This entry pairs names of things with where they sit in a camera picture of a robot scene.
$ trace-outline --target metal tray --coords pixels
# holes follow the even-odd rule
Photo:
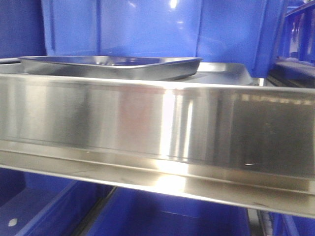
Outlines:
[[[18,59],[0,61],[0,73],[23,74],[24,68]],[[177,79],[177,82],[218,84],[218,85],[252,85],[253,79],[243,64],[201,62],[197,73]]]
[[[90,78],[176,80],[197,72],[202,58],[109,56],[20,57],[25,72]]]
[[[315,218],[314,110],[314,89],[0,74],[0,167]]]

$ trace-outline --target blue storage crate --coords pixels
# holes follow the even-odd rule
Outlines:
[[[0,169],[0,235],[67,236],[111,187]]]
[[[42,0],[49,56],[202,57],[266,77],[286,0]]]
[[[315,236],[315,219],[270,213],[273,236]]]
[[[278,55],[314,65],[315,1],[289,12],[284,21]]]
[[[0,58],[46,54],[40,0],[0,0]]]
[[[250,236],[247,210],[118,189],[87,236]]]

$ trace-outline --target metal surface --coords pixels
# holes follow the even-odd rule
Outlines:
[[[175,80],[197,72],[202,58],[132,58],[108,56],[21,57],[29,74],[90,78]]]
[[[21,63],[0,64],[0,73],[25,74]],[[238,63],[201,62],[196,74],[178,79],[177,82],[221,84],[221,85],[252,85],[244,65]]]
[[[315,88],[315,67],[310,64],[279,59],[269,74],[277,86]]]
[[[0,74],[0,165],[315,217],[314,108],[312,89]]]

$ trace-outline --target blue bin wall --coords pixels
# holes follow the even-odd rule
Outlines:
[[[270,213],[273,236],[315,236],[315,219]]]
[[[266,77],[285,7],[284,0],[205,0],[197,56],[242,63],[253,77]]]
[[[203,57],[266,77],[286,0],[42,0],[47,54]]]
[[[68,236],[111,186],[0,168],[0,235]],[[9,226],[11,219],[17,224]]]
[[[314,65],[315,1],[286,15],[278,55]]]
[[[0,207],[25,187],[23,172],[0,168]]]
[[[118,189],[87,236],[249,236],[244,208]]]
[[[40,0],[0,0],[0,58],[45,55]]]

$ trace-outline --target stainless steel shelf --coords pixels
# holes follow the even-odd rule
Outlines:
[[[315,218],[315,91],[0,74],[0,166]]]

